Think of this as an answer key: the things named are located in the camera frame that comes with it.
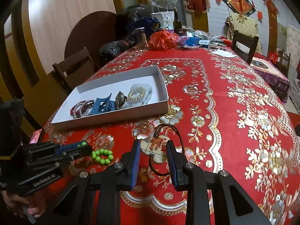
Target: bag handle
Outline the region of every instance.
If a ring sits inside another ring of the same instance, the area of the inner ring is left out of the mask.
[[[154,13],[154,7],[156,7],[157,10],[158,10],[158,12],[160,13],[159,8],[158,8],[157,6],[153,6],[153,7],[152,7],[152,13]]]
[[[168,5],[171,6],[171,9],[172,9],[172,12],[173,12],[173,8],[172,8],[172,5],[170,3],[167,4],[167,12],[168,12]]]

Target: table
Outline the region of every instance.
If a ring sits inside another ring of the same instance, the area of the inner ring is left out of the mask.
[[[85,140],[94,150],[111,149],[117,162],[134,139],[153,136],[159,123],[171,123],[181,133],[189,162],[205,171],[228,170],[272,224],[288,224],[300,205],[299,141],[289,117],[253,68],[240,58],[223,58],[211,51],[131,49],[119,55],[90,79],[157,65],[168,89],[169,113],[69,132],[55,130],[50,118],[43,140],[62,144]],[[164,128],[163,134],[182,152],[174,132]],[[104,168],[89,157],[70,165],[72,174]],[[168,165],[155,168],[165,173]],[[67,182],[59,180],[48,193],[57,194]],[[208,196],[214,224],[209,190]],[[148,156],[142,153],[134,190],[121,192],[121,224],[182,225],[186,198],[186,192],[174,190],[170,176],[158,177],[150,170]]]
[[[253,57],[253,60],[262,62],[263,64],[265,64],[268,67],[267,69],[265,69],[265,68],[257,67],[253,64],[250,65],[264,79],[264,81],[267,82],[270,86],[275,87],[278,80],[281,80],[282,82],[290,85],[290,81],[288,80],[288,78],[282,72],[280,72],[274,66],[274,64],[271,63],[269,60],[265,60],[263,58],[257,58],[257,57]],[[288,99],[288,91],[286,93],[286,97],[284,99],[281,99],[282,103],[286,104],[287,99]]]

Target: wicker basket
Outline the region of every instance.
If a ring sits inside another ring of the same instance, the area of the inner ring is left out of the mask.
[[[295,79],[289,94],[298,114],[300,114],[300,80]]]

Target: smartphone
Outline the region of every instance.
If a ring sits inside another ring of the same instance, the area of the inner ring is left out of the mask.
[[[40,143],[43,136],[44,136],[44,129],[39,129],[37,131],[34,131],[32,136],[31,136],[31,139],[29,141],[29,144],[37,144],[37,143]]]

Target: white paper bag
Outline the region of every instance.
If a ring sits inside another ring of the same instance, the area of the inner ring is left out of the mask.
[[[172,11],[168,11],[168,6],[167,6],[166,12],[154,13],[152,10],[151,16],[156,18],[160,22],[161,28],[168,27],[169,30],[174,29],[174,26],[173,26],[174,12],[173,12],[173,9],[172,9]]]

